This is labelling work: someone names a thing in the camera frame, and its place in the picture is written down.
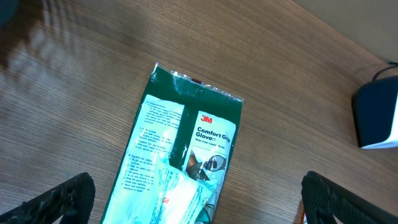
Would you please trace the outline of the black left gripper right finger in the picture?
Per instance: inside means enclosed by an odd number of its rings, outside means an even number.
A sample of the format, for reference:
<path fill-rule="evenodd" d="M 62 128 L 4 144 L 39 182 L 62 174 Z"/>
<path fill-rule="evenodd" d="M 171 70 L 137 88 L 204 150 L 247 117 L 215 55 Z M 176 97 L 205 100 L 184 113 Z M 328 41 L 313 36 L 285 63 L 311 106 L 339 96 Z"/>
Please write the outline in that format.
<path fill-rule="evenodd" d="M 397 217 L 309 171 L 302 179 L 302 202 L 308 224 L 396 224 Z"/>

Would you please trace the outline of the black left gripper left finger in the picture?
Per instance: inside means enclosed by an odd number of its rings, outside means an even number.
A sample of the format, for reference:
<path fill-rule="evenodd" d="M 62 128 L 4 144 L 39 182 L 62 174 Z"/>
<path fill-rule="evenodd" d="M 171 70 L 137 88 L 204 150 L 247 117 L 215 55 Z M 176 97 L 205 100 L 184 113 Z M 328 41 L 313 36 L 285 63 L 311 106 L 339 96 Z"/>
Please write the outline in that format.
<path fill-rule="evenodd" d="M 87 172 L 82 172 L 43 194 L 23 202 L 3 213 L 1 223 L 87 224 L 95 200 L 95 184 Z"/>

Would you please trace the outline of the green 3M package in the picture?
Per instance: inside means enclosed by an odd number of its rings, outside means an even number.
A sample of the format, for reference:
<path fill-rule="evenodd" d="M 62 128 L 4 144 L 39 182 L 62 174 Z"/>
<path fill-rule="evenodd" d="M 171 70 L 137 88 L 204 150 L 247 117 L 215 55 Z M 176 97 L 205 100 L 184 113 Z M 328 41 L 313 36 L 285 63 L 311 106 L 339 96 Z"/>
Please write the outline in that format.
<path fill-rule="evenodd" d="M 142 95 L 102 223 L 149 223 L 155 160 L 216 189 L 195 223 L 213 221 L 233 154 L 243 100 L 156 64 Z"/>

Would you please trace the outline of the red stick packet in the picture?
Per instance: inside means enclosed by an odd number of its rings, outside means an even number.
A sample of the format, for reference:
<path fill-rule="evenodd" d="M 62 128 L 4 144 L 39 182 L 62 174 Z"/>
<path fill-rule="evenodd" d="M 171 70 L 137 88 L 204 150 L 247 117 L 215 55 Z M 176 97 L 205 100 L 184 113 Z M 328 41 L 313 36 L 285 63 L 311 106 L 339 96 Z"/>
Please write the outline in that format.
<path fill-rule="evenodd" d="M 301 224 L 308 224 L 306 213 L 303 213 L 303 215 L 302 215 Z"/>

